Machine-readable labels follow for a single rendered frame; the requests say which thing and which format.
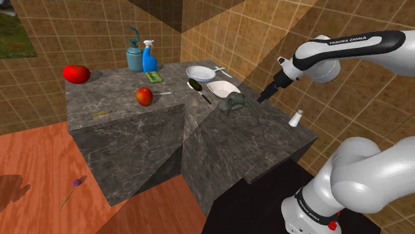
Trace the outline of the white salt shaker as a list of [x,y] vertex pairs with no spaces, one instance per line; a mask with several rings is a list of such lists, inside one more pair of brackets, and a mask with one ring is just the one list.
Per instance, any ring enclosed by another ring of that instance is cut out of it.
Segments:
[[302,110],[298,110],[289,121],[291,127],[296,127],[303,114]]

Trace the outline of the white spoon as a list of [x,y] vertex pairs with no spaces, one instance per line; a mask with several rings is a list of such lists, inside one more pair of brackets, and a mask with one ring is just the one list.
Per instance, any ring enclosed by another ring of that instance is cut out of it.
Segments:
[[232,75],[230,75],[230,74],[228,74],[228,73],[226,73],[226,71],[225,71],[225,68],[224,67],[215,67],[215,69],[213,70],[214,72],[217,72],[217,71],[220,71],[220,72],[222,72],[224,75],[226,75],[226,76],[228,76],[228,77],[230,77],[230,78],[233,78],[232,77]]

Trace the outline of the white bowl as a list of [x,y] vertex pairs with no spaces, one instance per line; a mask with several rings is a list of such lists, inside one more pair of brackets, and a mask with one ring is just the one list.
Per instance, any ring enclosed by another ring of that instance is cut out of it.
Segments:
[[236,87],[232,83],[225,81],[225,80],[209,82],[207,83],[207,87],[218,98],[222,98],[222,99],[226,98],[232,92],[237,92],[237,93],[241,92],[238,89],[238,87]]

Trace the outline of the white round plate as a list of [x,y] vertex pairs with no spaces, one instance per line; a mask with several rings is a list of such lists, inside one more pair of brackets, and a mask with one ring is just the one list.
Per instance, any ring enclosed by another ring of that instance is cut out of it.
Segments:
[[215,71],[205,66],[190,66],[186,74],[198,82],[210,82],[215,78]]

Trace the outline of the green sponge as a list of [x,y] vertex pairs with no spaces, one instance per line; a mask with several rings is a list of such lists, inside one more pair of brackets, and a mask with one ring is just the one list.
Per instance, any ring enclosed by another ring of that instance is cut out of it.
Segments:
[[152,84],[164,81],[157,72],[146,72],[145,75]]

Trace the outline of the black robot stand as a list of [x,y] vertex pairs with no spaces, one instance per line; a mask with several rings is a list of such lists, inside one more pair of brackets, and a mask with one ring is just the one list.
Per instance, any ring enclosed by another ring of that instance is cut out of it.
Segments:
[[288,234],[281,203],[312,179],[293,160],[253,183],[240,179],[214,201],[201,234]]

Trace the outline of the blue spray bottle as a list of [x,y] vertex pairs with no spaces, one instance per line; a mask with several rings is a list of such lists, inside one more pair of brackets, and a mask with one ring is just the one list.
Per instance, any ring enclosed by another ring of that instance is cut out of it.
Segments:
[[157,60],[151,55],[151,47],[153,42],[153,40],[144,41],[145,49],[142,55],[142,67],[144,72],[157,71]]

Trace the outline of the red apple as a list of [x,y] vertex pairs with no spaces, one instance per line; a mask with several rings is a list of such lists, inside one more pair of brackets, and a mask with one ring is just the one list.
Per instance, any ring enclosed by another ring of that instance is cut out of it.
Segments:
[[136,99],[141,106],[150,106],[153,101],[153,93],[149,88],[139,88],[136,91]]

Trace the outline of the teal soap dispenser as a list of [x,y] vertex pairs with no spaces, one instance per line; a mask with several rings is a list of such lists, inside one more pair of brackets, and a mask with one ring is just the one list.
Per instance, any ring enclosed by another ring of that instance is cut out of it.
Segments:
[[126,58],[128,63],[128,68],[132,72],[142,72],[142,55],[143,51],[138,47],[138,43],[140,42],[140,33],[134,27],[128,26],[130,30],[133,30],[136,33],[135,39],[130,39],[129,42],[131,43],[130,47],[126,50]]

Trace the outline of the red tomato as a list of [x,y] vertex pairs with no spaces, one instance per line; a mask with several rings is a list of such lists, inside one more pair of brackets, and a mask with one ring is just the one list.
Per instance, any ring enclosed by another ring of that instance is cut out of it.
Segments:
[[73,84],[82,84],[89,80],[90,71],[88,68],[78,64],[70,64],[64,67],[64,78]]

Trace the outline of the purple flower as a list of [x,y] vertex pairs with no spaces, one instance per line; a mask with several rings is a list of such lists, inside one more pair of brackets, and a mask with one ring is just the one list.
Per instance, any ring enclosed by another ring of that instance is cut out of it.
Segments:
[[72,181],[71,183],[71,189],[66,197],[66,199],[63,201],[63,203],[61,204],[61,206],[59,207],[59,210],[61,210],[63,208],[63,206],[65,205],[65,203],[68,201],[68,199],[70,198],[71,193],[82,183],[82,181],[80,179],[75,179],[74,181]]

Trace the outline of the window with grass view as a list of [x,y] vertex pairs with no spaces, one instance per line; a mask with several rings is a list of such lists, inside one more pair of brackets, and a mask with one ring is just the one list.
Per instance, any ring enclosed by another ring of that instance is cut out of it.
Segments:
[[0,59],[37,57],[11,0],[0,0]]

